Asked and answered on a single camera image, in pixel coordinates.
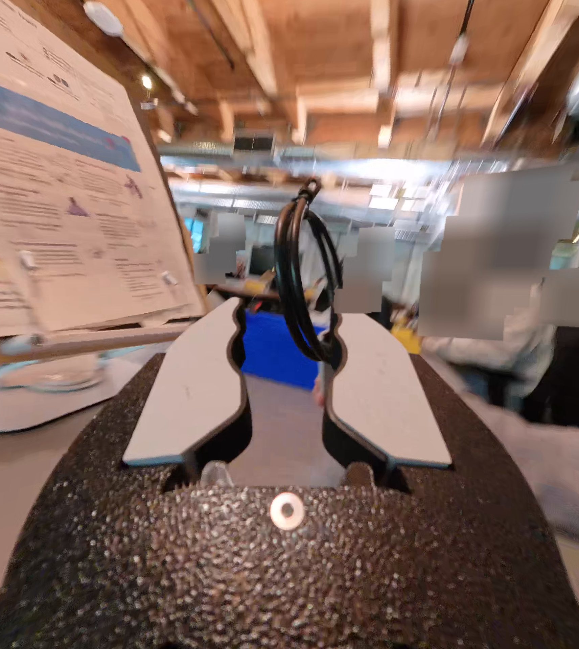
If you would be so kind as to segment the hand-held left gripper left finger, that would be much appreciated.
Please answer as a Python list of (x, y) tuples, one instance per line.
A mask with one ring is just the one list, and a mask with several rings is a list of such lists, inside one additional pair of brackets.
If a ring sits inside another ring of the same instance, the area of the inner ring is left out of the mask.
[(232, 297), (193, 323), (164, 355), (131, 439), (128, 466), (231, 463), (253, 427), (242, 367), (246, 317)]

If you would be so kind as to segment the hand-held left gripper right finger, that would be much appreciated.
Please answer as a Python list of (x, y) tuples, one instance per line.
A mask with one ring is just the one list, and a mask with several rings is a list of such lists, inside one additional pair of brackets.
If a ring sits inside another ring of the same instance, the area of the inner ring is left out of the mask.
[(341, 465), (375, 475), (402, 466), (448, 469), (453, 459), (406, 348), (375, 320), (338, 315), (321, 371), (323, 444)]

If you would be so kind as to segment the blue storage bin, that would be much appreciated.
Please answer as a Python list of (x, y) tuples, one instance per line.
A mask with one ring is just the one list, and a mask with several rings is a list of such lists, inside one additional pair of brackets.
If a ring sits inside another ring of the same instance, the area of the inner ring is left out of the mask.
[(281, 314), (245, 310), (246, 375), (311, 391), (318, 376), (318, 363), (295, 345)]

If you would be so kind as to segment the person's right forearm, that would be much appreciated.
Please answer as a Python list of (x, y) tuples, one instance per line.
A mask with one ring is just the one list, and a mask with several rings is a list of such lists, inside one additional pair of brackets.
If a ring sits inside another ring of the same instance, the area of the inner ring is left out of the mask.
[(456, 391), (505, 447), (552, 527), (579, 540), (579, 428), (533, 424)]

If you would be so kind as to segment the grey desk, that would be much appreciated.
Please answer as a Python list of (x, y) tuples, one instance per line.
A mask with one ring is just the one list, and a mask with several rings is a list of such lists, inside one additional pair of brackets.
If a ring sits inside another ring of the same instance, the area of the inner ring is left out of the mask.
[[(246, 377), (253, 440), (232, 464), (236, 484), (331, 486), (343, 469), (321, 443), (321, 410), (310, 392)], [(0, 435), (0, 586), (16, 539), (44, 482), (100, 406), (20, 434)], [(579, 601), (579, 543), (556, 538)]]

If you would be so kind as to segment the instruction sheet on stand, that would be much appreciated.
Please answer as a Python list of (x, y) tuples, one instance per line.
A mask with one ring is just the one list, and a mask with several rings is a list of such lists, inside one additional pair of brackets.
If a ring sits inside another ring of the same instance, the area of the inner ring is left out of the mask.
[[(13, 1), (10, 2), (21, 10)], [(46, 28), (39, 19), (28, 15)], [(58, 38), (58, 34), (46, 29)], [(132, 93), (126, 92), (174, 205), (145, 111)], [(192, 247), (182, 223), (180, 228), (191, 268)], [(201, 300), (202, 316), (205, 308), (203, 298)], [(98, 360), (100, 354), (113, 348), (173, 340), (200, 317), (168, 320), (152, 317), (138, 322), (116, 322), (54, 332), (38, 330), (0, 337), (0, 433), (41, 425), (110, 398), (119, 389), (119, 381), (128, 376), (112, 366), (106, 370)]]

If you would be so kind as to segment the printed instruction sheet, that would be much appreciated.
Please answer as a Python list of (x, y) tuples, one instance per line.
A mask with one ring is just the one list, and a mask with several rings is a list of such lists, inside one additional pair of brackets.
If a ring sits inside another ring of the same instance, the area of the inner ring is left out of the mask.
[(202, 313), (126, 90), (0, 1), (0, 337)]

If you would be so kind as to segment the white pendant lamp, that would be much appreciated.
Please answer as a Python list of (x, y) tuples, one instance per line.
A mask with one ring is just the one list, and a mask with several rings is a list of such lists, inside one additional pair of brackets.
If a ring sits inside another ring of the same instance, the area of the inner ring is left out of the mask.
[(459, 30), (458, 36), (456, 38), (455, 44), (453, 45), (453, 49), (451, 51), (448, 60), (448, 64), (451, 68), (457, 68), (459, 65), (461, 65), (467, 53), (467, 48), (469, 45), (469, 37), (467, 35), (467, 29), (469, 26), (469, 21), (472, 14), (473, 6), (474, 6), (474, 1), (467, 1), (461, 28)]

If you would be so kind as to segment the white ceiling sensor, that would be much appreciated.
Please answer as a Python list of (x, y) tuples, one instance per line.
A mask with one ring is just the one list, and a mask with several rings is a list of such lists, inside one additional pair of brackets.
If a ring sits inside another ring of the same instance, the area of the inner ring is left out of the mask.
[(104, 34), (113, 38), (123, 38), (123, 24), (106, 4), (100, 1), (84, 1), (83, 8), (88, 19)]

